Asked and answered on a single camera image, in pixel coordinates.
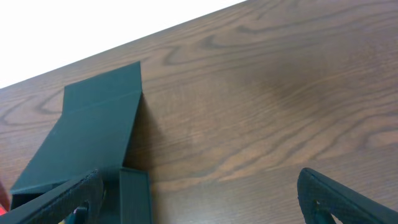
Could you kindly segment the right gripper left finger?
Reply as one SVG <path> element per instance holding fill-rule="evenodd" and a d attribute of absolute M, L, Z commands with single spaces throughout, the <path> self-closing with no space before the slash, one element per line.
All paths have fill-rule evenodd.
<path fill-rule="evenodd" d="M 104 185 L 98 170 L 71 179 L 1 216 L 1 223 L 60 223 L 75 209 L 78 223 L 96 223 L 103 203 Z"/>

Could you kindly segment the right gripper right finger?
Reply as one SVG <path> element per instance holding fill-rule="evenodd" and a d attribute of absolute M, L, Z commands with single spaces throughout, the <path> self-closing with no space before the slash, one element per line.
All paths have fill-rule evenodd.
<path fill-rule="evenodd" d="M 397 224 L 397 212 L 339 182 L 303 168 L 297 181 L 298 202 L 306 224 Z"/>

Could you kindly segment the black box with hinged lid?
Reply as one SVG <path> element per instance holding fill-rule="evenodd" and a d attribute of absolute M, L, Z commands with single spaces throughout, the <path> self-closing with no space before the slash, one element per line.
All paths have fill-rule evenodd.
<path fill-rule="evenodd" d="M 96 223 L 152 223 L 147 173 L 123 166 L 141 95 L 139 63 L 67 85 L 59 120 L 11 188 L 10 210 L 98 170 L 104 196 Z M 78 223 L 82 212 L 60 223 Z"/>

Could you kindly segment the red Hacks candy bag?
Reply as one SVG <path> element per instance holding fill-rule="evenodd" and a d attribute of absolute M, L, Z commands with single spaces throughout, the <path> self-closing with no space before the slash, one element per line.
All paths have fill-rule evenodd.
<path fill-rule="evenodd" d="M 10 201 L 6 189 L 0 182 L 0 204 L 1 204 L 1 215 L 6 214 L 10 209 Z"/>

